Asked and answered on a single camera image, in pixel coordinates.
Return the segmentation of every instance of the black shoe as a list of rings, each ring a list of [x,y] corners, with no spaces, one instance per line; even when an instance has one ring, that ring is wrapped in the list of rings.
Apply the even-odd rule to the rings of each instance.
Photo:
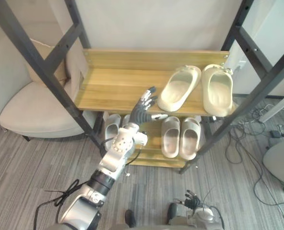
[[[176,216],[176,213],[177,213],[177,204],[171,203],[169,209],[167,210],[166,224],[169,224],[169,221]]]
[[[130,227],[134,228],[136,226],[136,219],[134,218],[134,213],[130,209],[125,212],[125,223]]]

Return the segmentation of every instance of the wooden shelf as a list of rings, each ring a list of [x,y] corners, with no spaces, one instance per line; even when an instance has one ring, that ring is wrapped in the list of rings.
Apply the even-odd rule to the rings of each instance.
[[[149,165],[157,167],[172,167],[179,168],[184,166],[186,161],[180,156],[175,158],[165,157],[161,152],[161,123],[162,121],[155,121],[141,125],[140,131],[146,131],[148,136],[147,145],[143,147],[137,160],[133,162],[134,165]],[[140,146],[133,155],[129,158],[132,160],[139,152]]]
[[[153,167],[167,167],[167,168],[182,168],[185,166],[184,161],[149,161],[143,159],[136,159],[131,165],[153,166]]]
[[[135,150],[133,155],[129,158],[129,160],[132,160],[135,158],[135,156],[138,154],[139,149]],[[142,149],[139,159],[143,160],[150,160],[150,161],[183,161],[185,162],[186,160],[182,159],[180,156],[174,157],[174,158],[168,158],[165,157],[161,150],[147,150],[147,149]]]
[[[173,71],[183,65],[204,68],[222,64],[225,51],[84,51],[90,70],[75,100],[82,110],[129,114],[151,86],[162,91]],[[150,113],[162,113],[157,105]],[[208,115],[203,108],[201,84],[192,91],[175,116]]]

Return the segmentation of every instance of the black metal bar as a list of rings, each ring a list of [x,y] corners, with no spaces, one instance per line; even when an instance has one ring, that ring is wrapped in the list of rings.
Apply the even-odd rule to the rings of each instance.
[[[65,35],[61,38],[61,40],[57,43],[55,48],[47,56],[47,58],[45,59],[45,63],[47,66],[50,66],[52,73],[56,71],[57,67],[65,58],[67,52],[74,44],[81,32],[81,26],[79,24],[73,24],[65,33]]]
[[[52,73],[50,66],[48,66],[41,57],[5,0],[0,0],[0,27],[4,30],[5,34],[16,46],[29,65],[38,74],[43,83],[47,85],[49,90],[99,148],[99,138],[94,134],[92,128],[83,117],[82,112],[79,111],[60,85]]]
[[[79,38],[80,38],[80,42],[81,42],[83,48],[90,49],[91,44],[90,44],[89,39],[86,35],[86,32],[85,32],[80,14],[78,12],[75,0],[65,0],[65,3],[66,3],[67,9],[70,13],[70,16],[71,16],[73,23],[74,24],[78,23],[79,25],[81,25],[82,33],[79,35]]]
[[[22,135],[22,137],[26,140],[26,141],[30,141],[30,138],[29,137],[27,137],[27,136],[24,136],[24,135]]]
[[[252,4],[253,4],[254,0],[242,0],[241,5],[239,7],[239,10],[236,14],[236,17],[230,27],[230,30],[227,34],[227,37],[223,43],[223,46],[221,48],[221,50],[224,51],[229,51],[230,47],[232,47],[232,44],[235,40],[234,37],[234,32],[233,29],[235,28],[235,26],[242,26]]]
[[[212,132],[211,132],[211,129],[210,129],[210,124],[209,124],[210,119],[209,119],[208,116],[202,116],[201,120],[202,120],[202,125],[203,125],[203,128],[204,128],[205,138],[207,140],[212,136]]]
[[[263,79],[271,70],[271,63],[243,27],[236,26],[234,36],[259,78]]]
[[[99,134],[100,131],[101,131],[101,128],[102,128],[102,125],[103,125],[103,120],[104,120],[103,115],[104,115],[104,112],[98,112],[97,113],[97,117],[96,117],[94,127],[93,127],[93,130],[96,134]]]
[[[253,109],[275,86],[284,79],[284,55],[273,66],[270,72],[260,81],[247,99],[227,117],[224,123],[216,130],[213,136],[206,140],[206,143],[198,150],[195,159],[188,161],[186,165],[179,171],[183,174],[192,164],[197,162],[199,157],[204,155],[217,141],[219,141],[231,128],[231,124],[238,116],[247,113]]]

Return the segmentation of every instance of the robotic arm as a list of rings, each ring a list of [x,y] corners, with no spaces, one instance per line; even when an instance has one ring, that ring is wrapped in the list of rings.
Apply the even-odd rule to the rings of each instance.
[[[151,87],[142,95],[130,114],[128,124],[119,129],[118,135],[112,141],[111,149],[104,155],[91,179],[82,185],[79,195],[65,211],[60,222],[47,230],[95,230],[97,228],[101,218],[99,209],[104,205],[114,182],[123,172],[128,158],[134,152],[135,144],[145,146],[147,143],[147,136],[139,132],[140,124],[167,118],[167,114],[150,115],[147,113],[157,99],[156,96],[152,97],[155,91],[156,88]],[[190,229],[202,226],[202,229],[221,230],[221,224],[214,221],[212,211],[199,206],[200,203],[196,203],[197,200],[198,198],[192,197],[192,201],[187,199],[177,202],[192,209],[187,213],[187,223]]]

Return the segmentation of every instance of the white slipper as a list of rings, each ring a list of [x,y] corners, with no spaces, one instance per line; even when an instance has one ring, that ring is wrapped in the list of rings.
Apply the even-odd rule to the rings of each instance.
[[[121,116],[118,114],[112,114],[105,122],[105,140],[114,138],[118,134],[118,127],[121,122]],[[105,143],[105,150],[108,151],[111,148],[112,140]]]
[[[232,71],[219,65],[208,65],[202,73],[204,109],[214,116],[226,116],[233,106]]]
[[[122,120],[122,127],[124,127],[125,125],[128,124],[129,118],[130,118],[130,114],[127,114],[127,115],[124,116],[124,118]]]
[[[159,108],[173,112],[178,110],[201,79],[201,70],[196,66],[178,68],[158,98]]]
[[[170,116],[161,125],[161,150],[168,158],[178,155],[180,121],[175,116]]]
[[[181,124],[179,154],[185,160],[196,156],[201,136],[201,126],[194,118],[188,117]]]

